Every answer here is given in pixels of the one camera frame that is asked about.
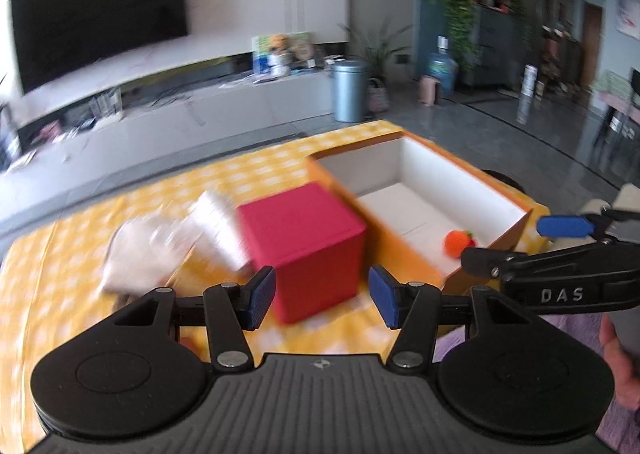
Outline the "person's right hand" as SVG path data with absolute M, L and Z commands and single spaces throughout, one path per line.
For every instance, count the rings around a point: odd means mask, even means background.
M 634 371 L 634 361 L 620 346 L 611 318 L 607 314 L 602 316 L 599 340 L 604 360 L 613 373 L 616 401 L 629 411 L 638 411 L 640 382 Z

